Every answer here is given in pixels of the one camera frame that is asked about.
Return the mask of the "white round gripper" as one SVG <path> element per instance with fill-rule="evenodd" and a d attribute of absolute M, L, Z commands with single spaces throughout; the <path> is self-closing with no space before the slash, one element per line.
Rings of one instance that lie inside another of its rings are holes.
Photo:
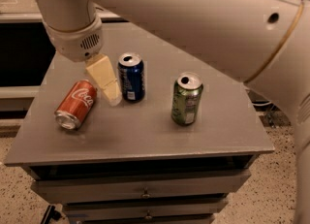
<path fill-rule="evenodd" d="M 95 81 L 105 100 L 111 106 L 117 106 L 122 100 L 118 79 L 109 58 L 98 53 L 104 44 L 100 18 L 95 16 L 90 25 L 73 32 L 57 31 L 47 24 L 44 27 L 58 53 L 74 62 L 88 59 L 85 62 L 87 74 Z"/>

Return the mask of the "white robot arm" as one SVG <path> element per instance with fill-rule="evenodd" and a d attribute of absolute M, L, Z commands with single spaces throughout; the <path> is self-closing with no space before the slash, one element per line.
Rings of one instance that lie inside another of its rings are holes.
<path fill-rule="evenodd" d="M 77 26 L 68 0 L 36 0 L 50 31 Z M 294 127 L 294 224 L 310 224 L 308 0 L 88 0 L 196 56 L 275 104 Z"/>

